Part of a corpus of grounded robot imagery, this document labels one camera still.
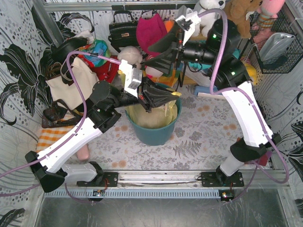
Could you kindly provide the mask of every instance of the yellow object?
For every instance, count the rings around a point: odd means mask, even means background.
[[[143,73],[143,76],[146,77],[146,72],[142,71],[142,73]],[[162,83],[162,84],[172,87],[177,82],[178,78],[159,77],[159,78],[151,78],[151,80],[155,83]]]
[[[252,84],[256,85],[258,78],[257,78],[257,70],[252,66],[244,62],[244,66],[246,68],[246,71],[248,72],[248,75],[250,76],[250,79],[252,80]]]
[[[181,96],[180,92],[173,92],[173,95]],[[150,113],[141,105],[132,105],[126,108],[131,120],[140,127],[146,129],[159,129],[169,125],[178,115],[176,100],[170,101],[163,106],[153,108]]]
[[[179,97],[182,95],[180,92],[176,92],[176,91],[173,92],[173,93],[171,93],[171,94],[172,94],[173,96],[179,96]]]

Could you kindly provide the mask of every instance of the teddy bear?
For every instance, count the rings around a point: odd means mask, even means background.
[[[195,7],[194,11],[197,11],[198,14],[202,13],[208,9],[223,9],[225,7],[225,0],[199,0]],[[214,25],[214,22],[220,17],[218,13],[209,13],[202,17],[201,22],[196,25],[195,32],[193,37],[196,37],[200,34],[200,26],[203,26],[201,34],[204,37],[207,37],[209,30]]]
[[[251,37],[249,15],[255,12],[261,4],[262,0],[231,0],[226,4],[224,12],[227,19],[235,23],[241,38]]]

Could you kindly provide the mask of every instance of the pink object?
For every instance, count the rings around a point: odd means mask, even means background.
[[[284,3],[285,0],[263,0],[262,5],[257,9],[260,15],[252,30],[258,30],[260,27],[271,28],[275,22],[272,19],[278,18],[277,13],[281,10]]]
[[[151,52],[148,47],[159,41],[167,34],[164,22],[159,13],[156,13],[150,19],[139,18],[136,36],[142,50],[152,56],[158,56],[160,53]]]
[[[77,158],[79,161],[85,161],[89,159],[90,157],[90,152],[89,152],[89,147],[87,144],[85,144],[80,150],[77,151]]]
[[[263,0],[257,12],[270,18],[278,18],[277,13],[281,10],[284,3],[285,0]]]
[[[253,37],[254,42],[258,46],[258,50],[261,50],[266,40],[273,34],[270,28],[265,28],[264,30],[260,31],[255,37]]]

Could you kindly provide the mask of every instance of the orange striped cloth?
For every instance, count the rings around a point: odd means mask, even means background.
[[[62,120],[68,120],[72,117],[74,117],[72,114],[67,113]],[[48,148],[50,145],[53,145],[56,141],[68,133],[73,127],[74,126],[65,126],[59,128],[42,129],[36,147],[36,152],[40,152],[41,150]]]

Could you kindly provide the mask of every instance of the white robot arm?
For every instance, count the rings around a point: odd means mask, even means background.
[[[215,12],[216,10],[218,9],[208,10],[207,12]],[[281,138],[278,134],[274,134],[266,124],[253,95],[246,68],[240,60],[232,55],[241,39],[236,25],[227,20],[226,15],[223,14],[228,25],[225,29],[227,38],[223,52],[221,51],[224,33],[222,19],[215,21],[208,33],[205,44],[189,39],[195,31],[195,25],[201,21],[201,17],[207,12],[201,15],[193,12],[177,17],[176,23],[169,34],[149,48],[152,51],[161,52],[161,54],[144,64],[165,73],[171,70],[170,63],[165,65],[165,60],[168,59],[176,59],[177,66],[181,61],[185,63],[185,67],[189,61],[213,65],[208,70],[207,75],[218,90],[224,89],[222,94],[231,105],[243,131],[243,138],[231,146],[232,154],[216,170],[220,184],[224,185],[226,179],[237,172],[245,162],[259,159],[266,153],[266,148],[271,146],[268,139],[276,144]],[[218,65],[218,71],[214,72],[219,53],[221,53],[221,62]],[[252,105],[255,105],[260,119]]]
[[[97,82],[89,97],[94,105],[88,110],[84,122],[78,123],[47,149],[26,154],[28,163],[40,160],[30,167],[45,192],[51,192],[63,183],[100,187],[105,184],[104,178],[108,179],[110,175],[111,178],[117,177],[117,173],[104,173],[96,162],[84,165],[67,165],[65,162],[118,121],[121,114],[115,108],[140,103],[150,112],[152,108],[178,99],[172,91],[156,85],[148,77],[142,78],[142,71],[126,61],[122,60],[119,69],[125,74],[125,89],[119,90],[106,81]]]

